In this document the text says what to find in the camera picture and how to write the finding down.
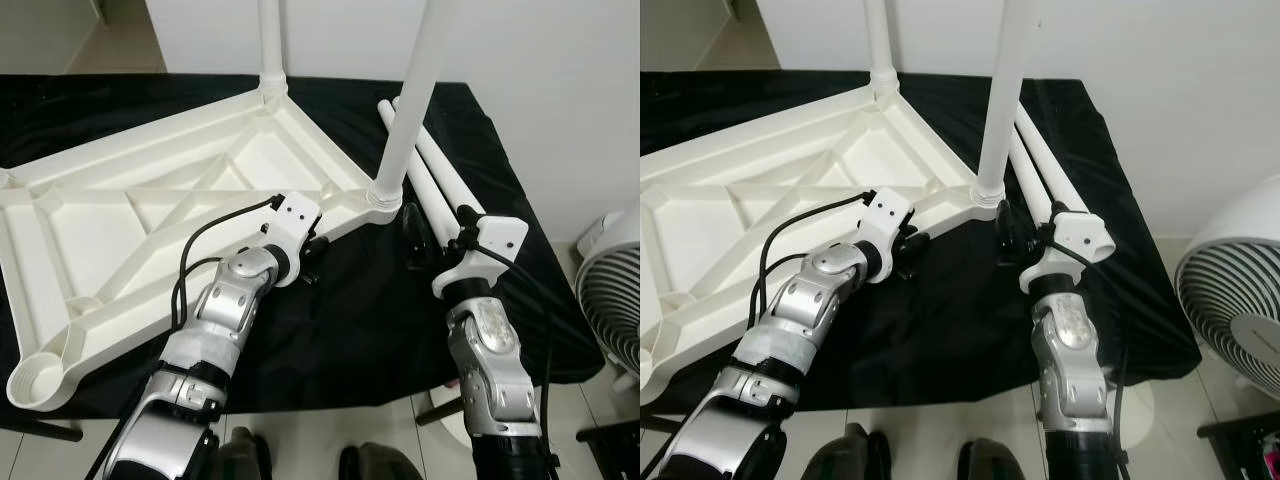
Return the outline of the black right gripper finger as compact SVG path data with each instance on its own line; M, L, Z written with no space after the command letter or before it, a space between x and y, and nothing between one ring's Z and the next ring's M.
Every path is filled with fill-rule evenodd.
M1024 207L1005 198L998 209L998 265L1025 265L1036 248L1036 223Z
M435 266L436 238L419 204L403 205L402 236L408 247L407 269L431 269Z

